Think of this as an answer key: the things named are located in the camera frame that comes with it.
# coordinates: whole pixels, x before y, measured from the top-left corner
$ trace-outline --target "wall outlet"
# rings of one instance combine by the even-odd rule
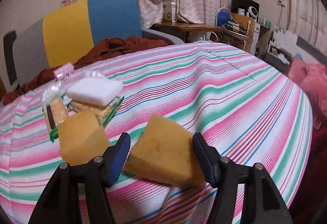
[[[281,0],[278,0],[277,1],[277,5],[278,6],[281,6],[281,7],[285,7],[286,6],[285,3],[283,1],[281,1]]]

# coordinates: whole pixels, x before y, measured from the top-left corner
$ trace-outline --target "pink blanket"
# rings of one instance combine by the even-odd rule
[[[314,127],[327,124],[327,67],[323,64],[307,64],[300,58],[292,59],[287,76],[295,82],[310,99]]]

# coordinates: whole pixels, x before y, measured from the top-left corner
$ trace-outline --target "sofa armrest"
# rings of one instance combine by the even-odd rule
[[[185,43],[178,37],[148,28],[142,28],[142,37],[147,39],[162,39],[170,45],[179,45]]]

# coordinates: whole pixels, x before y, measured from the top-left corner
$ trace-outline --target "brown blanket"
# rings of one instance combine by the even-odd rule
[[[78,69],[83,66],[92,64],[97,61],[110,59],[127,53],[134,53],[140,50],[149,50],[157,47],[168,46],[164,40],[145,39],[138,37],[129,37],[127,39],[108,38],[99,42],[85,56],[80,58],[74,68]],[[53,71],[58,67],[42,70],[31,82],[23,84],[15,92],[4,95],[3,104],[7,105],[13,102],[20,95],[33,90],[50,80],[54,79]]]

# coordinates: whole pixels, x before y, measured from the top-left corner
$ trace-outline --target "white round device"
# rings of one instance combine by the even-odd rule
[[[249,9],[246,11],[246,15],[248,17],[253,17],[255,21],[257,21],[258,18],[258,11],[253,6],[250,6]]]

